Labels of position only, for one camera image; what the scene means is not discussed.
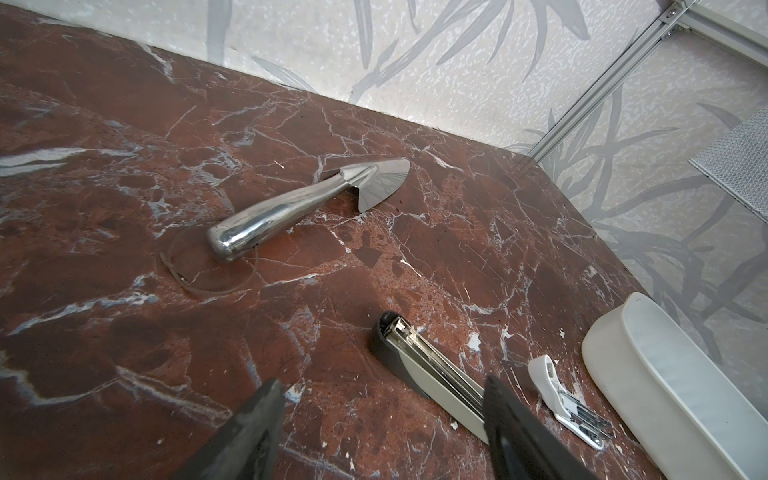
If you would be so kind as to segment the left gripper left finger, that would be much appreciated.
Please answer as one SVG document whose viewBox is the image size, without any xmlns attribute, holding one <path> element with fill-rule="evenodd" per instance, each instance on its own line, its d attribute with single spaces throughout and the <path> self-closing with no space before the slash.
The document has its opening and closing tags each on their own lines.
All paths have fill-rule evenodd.
<svg viewBox="0 0 768 480">
<path fill-rule="evenodd" d="M 266 381 L 173 475 L 175 479 L 271 479 L 277 461 L 285 398 Z"/>
</svg>

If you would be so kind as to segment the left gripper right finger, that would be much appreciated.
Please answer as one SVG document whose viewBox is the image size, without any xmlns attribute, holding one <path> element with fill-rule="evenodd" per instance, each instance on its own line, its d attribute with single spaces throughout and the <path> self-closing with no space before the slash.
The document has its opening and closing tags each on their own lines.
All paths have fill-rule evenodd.
<svg viewBox="0 0 768 480">
<path fill-rule="evenodd" d="M 593 479 L 498 377 L 485 380 L 484 429 L 497 479 Z"/>
</svg>

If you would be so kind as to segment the white mini stapler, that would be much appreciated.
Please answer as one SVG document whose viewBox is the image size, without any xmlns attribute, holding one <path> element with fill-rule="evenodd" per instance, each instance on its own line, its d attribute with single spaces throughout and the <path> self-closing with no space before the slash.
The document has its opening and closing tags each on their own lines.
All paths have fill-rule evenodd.
<svg viewBox="0 0 768 480">
<path fill-rule="evenodd" d="M 612 424 L 568 392 L 547 354 L 529 361 L 527 370 L 545 405 L 555 419 L 596 450 L 614 438 Z"/>
</svg>

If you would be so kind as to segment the white oval tray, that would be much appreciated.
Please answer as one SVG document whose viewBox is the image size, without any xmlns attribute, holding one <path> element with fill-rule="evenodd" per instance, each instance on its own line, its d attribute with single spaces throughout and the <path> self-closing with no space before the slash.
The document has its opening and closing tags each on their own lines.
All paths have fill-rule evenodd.
<svg viewBox="0 0 768 480">
<path fill-rule="evenodd" d="M 766 478 L 766 419 L 646 295 L 634 292 L 602 315 L 582 356 L 667 478 Z"/>
</svg>

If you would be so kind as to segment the silver metal trowel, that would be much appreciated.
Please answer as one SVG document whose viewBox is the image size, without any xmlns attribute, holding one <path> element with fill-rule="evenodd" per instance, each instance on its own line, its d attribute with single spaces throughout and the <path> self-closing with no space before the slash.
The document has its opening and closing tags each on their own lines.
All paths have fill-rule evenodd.
<svg viewBox="0 0 768 480">
<path fill-rule="evenodd" d="M 161 264 L 198 298 L 247 289 L 256 274 L 258 249 L 292 228 L 338 194 L 355 189 L 364 213 L 393 195 L 411 162 L 405 158 L 363 162 L 332 169 L 315 184 L 258 202 L 210 227 L 185 228 L 159 253 Z"/>
</svg>

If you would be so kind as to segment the aluminium frame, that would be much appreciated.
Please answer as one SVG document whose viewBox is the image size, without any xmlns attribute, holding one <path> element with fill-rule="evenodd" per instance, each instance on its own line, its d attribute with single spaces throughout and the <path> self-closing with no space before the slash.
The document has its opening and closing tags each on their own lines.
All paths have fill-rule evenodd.
<svg viewBox="0 0 768 480">
<path fill-rule="evenodd" d="M 666 39 L 693 33 L 753 64 L 767 66 L 767 36 L 700 1 L 674 1 L 637 37 L 578 101 L 528 151 L 540 162 L 602 105 Z"/>
</svg>

